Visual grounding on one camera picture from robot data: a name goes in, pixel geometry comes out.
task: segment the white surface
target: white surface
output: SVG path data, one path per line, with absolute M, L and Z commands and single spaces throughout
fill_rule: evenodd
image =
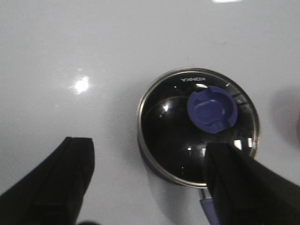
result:
M 186 66 L 244 88 L 261 119 L 257 159 L 300 184 L 300 1 L 3 0 L 0 10 L 0 194 L 65 136 L 92 137 L 79 221 L 208 225 L 197 190 L 148 172 L 136 143 L 139 98 Z

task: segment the white table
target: white table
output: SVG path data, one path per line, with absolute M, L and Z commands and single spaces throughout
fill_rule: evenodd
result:
M 262 126 L 257 160 L 300 185 L 300 1 L 3 0 L 0 27 L 0 194 L 64 137 L 92 137 L 79 221 L 208 225 L 197 190 L 150 172 L 136 141 L 142 94 L 187 66 L 249 94 Z

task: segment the blue plastic cap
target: blue plastic cap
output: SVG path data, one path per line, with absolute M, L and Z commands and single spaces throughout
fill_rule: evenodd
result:
M 211 134 L 233 127 L 238 117 L 238 108 L 231 94 L 216 86 L 194 91 L 188 99 L 187 111 L 198 128 Z

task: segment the blue lens cap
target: blue lens cap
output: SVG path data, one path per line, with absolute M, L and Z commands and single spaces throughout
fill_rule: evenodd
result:
M 198 128 L 211 134 L 233 127 L 238 117 L 238 108 L 231 94 L 216 86 L 194 91 L 188 98 L 187 111 Z

